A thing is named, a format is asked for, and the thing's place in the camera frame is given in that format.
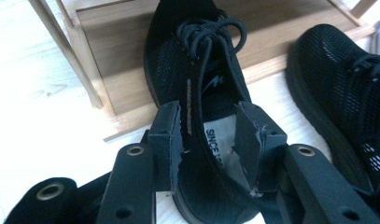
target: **black mesh sneaker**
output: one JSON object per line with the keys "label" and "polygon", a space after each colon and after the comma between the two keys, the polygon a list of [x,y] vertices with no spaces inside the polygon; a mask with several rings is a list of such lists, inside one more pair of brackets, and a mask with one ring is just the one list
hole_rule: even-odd
{"label": "black mesh sneaker", "polygon": [[[236,47],[228,26],[241,34]],[[242,223],[258,213],[229,177],[227,156],[235,105],[250,102],[235,55],[245,41],[244,24],[211,0],[161,0],[148,31],[144,64],[153,99],[157,106],[179,101],[182,108],[184,149],[173,197],[189,223]]]}
{"label": "black mesh sneaker", "polygon": [[287,81],[338,170],[362,189],[380,188],[380,56],[321,24],[296,42]]}

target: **shoe insole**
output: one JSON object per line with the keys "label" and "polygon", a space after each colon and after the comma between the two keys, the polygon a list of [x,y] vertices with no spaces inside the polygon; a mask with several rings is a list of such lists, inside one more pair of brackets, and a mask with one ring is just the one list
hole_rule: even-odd
{"label": "shoe insole", "polygon": [[240,165],[239,156],[232,149],[235,129],[236,115],[204,123],[204,135],[219,166],[231,179],[245,189],[250,189]]}

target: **shoe tongue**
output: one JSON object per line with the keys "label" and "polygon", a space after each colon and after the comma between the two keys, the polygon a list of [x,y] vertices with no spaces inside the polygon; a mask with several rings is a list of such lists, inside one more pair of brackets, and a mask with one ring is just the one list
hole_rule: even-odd
{"label": "shoe tongue", "polygon": [[234,114],[238,93],[228,65],[226,45],[214,43],[202,80],[202,109],[204,121]]}

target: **shoe upper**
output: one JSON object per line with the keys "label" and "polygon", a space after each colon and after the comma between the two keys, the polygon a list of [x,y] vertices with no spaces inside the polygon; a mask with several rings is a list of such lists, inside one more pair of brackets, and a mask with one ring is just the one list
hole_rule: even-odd
{"label": "shoe upper", "polygon": [[337,28],[326,24],[308,30],[296,48],[310,92],[362,158],[377,188],[380,55],[367,53]]}
{"label": "shoe upper", "polygon": [[[236,47],[229,25],[242,35]],[[244,25],[212,1],[162,0],[149,28],[145,71],[154,101],[179,101],[182,108],[184,152],[175,202],[189,222],[239,223],[258,213],[249,194],[219,166],[204,135],[204,122],[233,115],[239,101],[250,102],[235,55],[245,41]]]}

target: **black shoelace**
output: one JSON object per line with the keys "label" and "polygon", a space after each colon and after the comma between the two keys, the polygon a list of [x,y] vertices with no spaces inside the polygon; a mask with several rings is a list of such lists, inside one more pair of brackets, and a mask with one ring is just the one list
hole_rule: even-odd
{"label": "black shoelace", "polygon": [[368,73],[372,81],[380,79],[380,55],[366,54],[355,60],[352,66],[356,74]]}
{"label": "black shoelace", "polygon": [[222,10],[217,21],[192,19],[181,23],[177,27],[176,36],[181,40],[183,47],[190,53],[191,58],[198,59],[197,51],[204,39],[218,40],[223,38],[227,42],[232,41],[227,30],[229,25],[236,27],[241,35],[237,46],[231,49],[231,53],[237,53],[246,42],[245,25],[238,20],[229,18]]}

